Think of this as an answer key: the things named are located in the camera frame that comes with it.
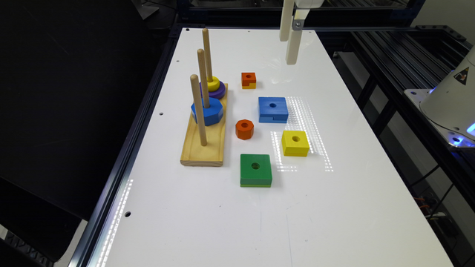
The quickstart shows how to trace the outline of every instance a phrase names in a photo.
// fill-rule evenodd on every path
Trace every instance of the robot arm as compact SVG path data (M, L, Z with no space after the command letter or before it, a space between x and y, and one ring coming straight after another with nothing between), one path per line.
M475 49L420 103L432 122L475 141Z
M305 18L310 8L319 8L324 0L284 0L281 17L280 37L282 42L287 43L286 62L288 65L297 63L298 48L302 37ZM297 6L295 15L292 16L294 3Z

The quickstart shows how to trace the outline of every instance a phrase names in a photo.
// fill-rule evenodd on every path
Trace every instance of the reflected light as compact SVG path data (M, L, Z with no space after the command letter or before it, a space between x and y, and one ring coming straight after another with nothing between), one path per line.
M131 190L132 183L134 182L133 179L127 181L127 185L125 185L124 191L122 192L122 196L120 197L119 205L117 206L116 213L114 214L114 218L111 222L111 227L107 233L107 237L105 238L104 246L102 247L101 254L99 256L99 260L97 261L97 267L104 267L105 262L108 259L109 252L111 252L112 242L117 233L117 229L119 228L120 218L122 218L122 214L124 212L125 203L128 199L128 193Z
M315 123L308 102L297 96L288 96L285 99L287 109L289 110L289 118L285 130L305 131L310 146L309 153L323 156L325 171L333 171L332 163L330 162L327 150L318 132L317 124Z

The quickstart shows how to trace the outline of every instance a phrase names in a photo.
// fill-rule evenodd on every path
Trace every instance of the orange square block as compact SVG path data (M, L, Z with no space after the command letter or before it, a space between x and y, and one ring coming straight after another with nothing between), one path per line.
M240 81L242 86L250 86L251 83L256 83L255 73L242 73Z

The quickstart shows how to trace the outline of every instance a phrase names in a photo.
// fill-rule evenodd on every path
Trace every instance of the wooden base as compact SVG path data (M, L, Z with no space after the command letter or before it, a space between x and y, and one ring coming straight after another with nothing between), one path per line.
M220 167L223 165L224 133L226 129L226 105L228 102L228 84L226 94L220 99L223 105L223 118L214 125L206 126L208 145L200 144L198 125L190 114L180 163L184 166Z

